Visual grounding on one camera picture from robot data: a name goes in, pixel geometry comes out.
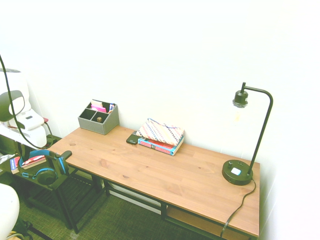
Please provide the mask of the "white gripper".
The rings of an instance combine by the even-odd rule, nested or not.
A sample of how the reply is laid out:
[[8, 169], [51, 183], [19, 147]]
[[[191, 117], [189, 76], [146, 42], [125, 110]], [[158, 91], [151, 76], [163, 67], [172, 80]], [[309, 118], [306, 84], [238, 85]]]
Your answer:
[[17, 121], [24, 126], [20, 128], [24, 136], [22, 136], [22, 143], [37, 149], [47, 144], [46, 131], [43, 126], [44, 118], [33, 109], [20, 113]]

